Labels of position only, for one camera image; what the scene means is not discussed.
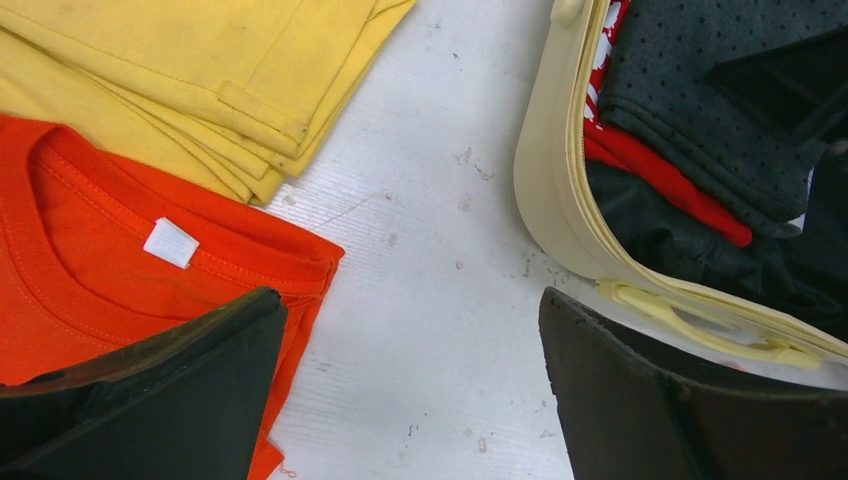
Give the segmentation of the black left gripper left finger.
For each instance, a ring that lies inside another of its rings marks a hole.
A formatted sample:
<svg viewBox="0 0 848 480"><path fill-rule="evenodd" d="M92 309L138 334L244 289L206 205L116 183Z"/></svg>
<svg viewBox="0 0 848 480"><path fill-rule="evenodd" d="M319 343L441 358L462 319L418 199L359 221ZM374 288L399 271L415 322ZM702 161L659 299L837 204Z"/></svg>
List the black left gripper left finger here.
<svg viewBox="0 0 848 480"><path fill-rule="evenodd" d="M244 479L288 311L257 288L111 353L1 389L5 479Z"/></svg>

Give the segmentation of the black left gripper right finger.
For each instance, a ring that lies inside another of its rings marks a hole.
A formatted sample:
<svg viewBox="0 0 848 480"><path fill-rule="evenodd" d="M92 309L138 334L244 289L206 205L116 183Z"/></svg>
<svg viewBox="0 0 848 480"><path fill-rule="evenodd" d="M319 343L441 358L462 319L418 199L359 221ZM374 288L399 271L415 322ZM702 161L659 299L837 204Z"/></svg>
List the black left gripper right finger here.
<svg viewBox="0 0 848 480"><path fill-rule="evenodd" d="M847 395L725 367L547 288L546 370L578 479L843 479Z"/></svg>

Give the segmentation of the red printed t-shirt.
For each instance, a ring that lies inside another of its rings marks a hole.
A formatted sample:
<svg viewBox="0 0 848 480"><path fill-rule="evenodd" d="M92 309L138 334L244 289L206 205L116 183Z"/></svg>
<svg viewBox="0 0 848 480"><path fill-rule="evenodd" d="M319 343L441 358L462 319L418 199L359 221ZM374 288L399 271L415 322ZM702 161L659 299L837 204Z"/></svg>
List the red printed t-shirt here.
<svg viewBox="0 0 848 480"><path fill-rule="evenodd" d="M611 50L630 7L628 1L609 1L596 48L584 105L584 143L590 161L612 166L646 181L681 213L737 247L753 240L751 229L709 194L699 190L676 167L633 135L601 121L598 99L612 63Z"/></svg>

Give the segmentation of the yellow t-shirt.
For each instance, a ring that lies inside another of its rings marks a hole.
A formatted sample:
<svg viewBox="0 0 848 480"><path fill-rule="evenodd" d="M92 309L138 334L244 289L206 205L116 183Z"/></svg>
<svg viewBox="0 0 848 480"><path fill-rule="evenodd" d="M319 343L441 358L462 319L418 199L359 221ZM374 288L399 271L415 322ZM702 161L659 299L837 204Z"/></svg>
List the yellow t-shirt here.
<svg viewBox="0 0 848 480"><path fill-rule="evenodd" d="M320 150L409 1L5 1L1 109L263 205Z"/></svg>

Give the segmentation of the dark grey dotted cloth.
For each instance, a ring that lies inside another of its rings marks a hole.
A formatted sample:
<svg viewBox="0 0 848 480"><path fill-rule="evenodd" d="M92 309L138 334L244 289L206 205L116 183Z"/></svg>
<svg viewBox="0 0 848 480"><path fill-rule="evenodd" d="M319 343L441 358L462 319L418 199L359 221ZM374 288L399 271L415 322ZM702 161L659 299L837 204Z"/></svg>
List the dark grey dotted cloth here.
<svg viewBox="0 0 848 480"><path fill-rule="evenodd" d="M780 139L705 77L718 63L846 20L843 1L634 1L599 92L601 120L642 140L754 232L798 236L823 143Z"/></svg>

